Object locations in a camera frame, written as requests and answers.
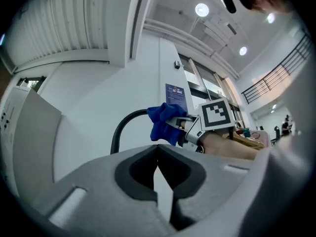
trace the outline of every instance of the railing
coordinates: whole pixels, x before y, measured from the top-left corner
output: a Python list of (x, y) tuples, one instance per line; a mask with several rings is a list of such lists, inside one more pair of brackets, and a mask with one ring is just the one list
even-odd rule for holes
[(312, 52), (313, 42), (307, 34), (300, 40), (297, 46), (281, 61), (271, 72), (253, 86), (242, 92), (247, 103), (250, 104), (257, 98), (271, 91), (280, 82), (290, 76)]

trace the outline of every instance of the blue cloth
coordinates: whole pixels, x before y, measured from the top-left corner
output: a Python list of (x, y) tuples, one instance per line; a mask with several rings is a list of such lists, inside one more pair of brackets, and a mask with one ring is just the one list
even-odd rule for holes
[(186, 117), (187, 112), (179, 105), (163, 103), (161, 106), (148, 108), (147, 114), (154, 123), (150, 139), (152, 141), (163, 139), (175, 146), (181, 134), (184, 132), (168, 125), (165, 121), (173, 117)]

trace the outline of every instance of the black cable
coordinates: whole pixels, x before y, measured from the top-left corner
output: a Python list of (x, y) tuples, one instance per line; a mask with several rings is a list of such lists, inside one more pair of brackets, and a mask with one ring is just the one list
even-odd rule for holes
[(111, 144), (111, 152), (110, 154), (115, 154), (119, 152), (119, 140), (120, 140), (120, 135), (122, 134), (122, 131), (124, 127), (127, 125), (128, 122), (130, 122), (133, 118), (136, 118), (141, 115), (146, 115), (147, 110), (138, 110), (135, 111), (129, 115), (127, 115), (117, 126), (114, 134), (113, 134), (113, 139), (112, 139), (112, 144)]

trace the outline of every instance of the hand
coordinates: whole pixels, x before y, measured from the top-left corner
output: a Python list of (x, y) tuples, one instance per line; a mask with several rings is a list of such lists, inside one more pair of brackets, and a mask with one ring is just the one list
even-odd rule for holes
[[(185, 127), (185, 121), (181, 122), (181, 126)], [(199, 141), (204, 147), (205, 153), (209, 155), (254, 160), (258, 153), (253, 148), (233, 140), (224, 139), (214, 132), (203, 134)]]

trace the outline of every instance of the white ceiling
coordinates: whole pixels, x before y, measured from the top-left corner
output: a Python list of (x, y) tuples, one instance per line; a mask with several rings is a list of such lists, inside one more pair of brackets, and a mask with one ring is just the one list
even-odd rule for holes
[[(198, 16), (195, 6), (206, 4), (210, 13), (199, 20), (191, 34), (216, 50), (239, 73), (263, 49), (271, 39), (283, 31), (292, 15), (277, 15), (273, 24), (266, 20), (267, 15), (245, 9), (235, 0), (237, 12), (230, 14), (220, 0), (153, 0), (147, 17), (190, 32)], [(236, 35), (227, 27), (235, 29)], [(239, 55), (241, 47), (246, 46), (245, 56)]]
[(271, 111), (273, 110), (272, 109), (273, 105), (276, 105), (274, 110), (277, 110), (278, 108), (280, 108), (280, 107), (282, 107), (284, 105), (284, 102), (280, 98), (277, 98), (277, 99), (273, 100), (269, 104), (257, 109), (253, 113), (251, 113), (253, 119), (254, 120), (258, 120), (258, 119), (264, 117), (265, 115), (270, 114)]

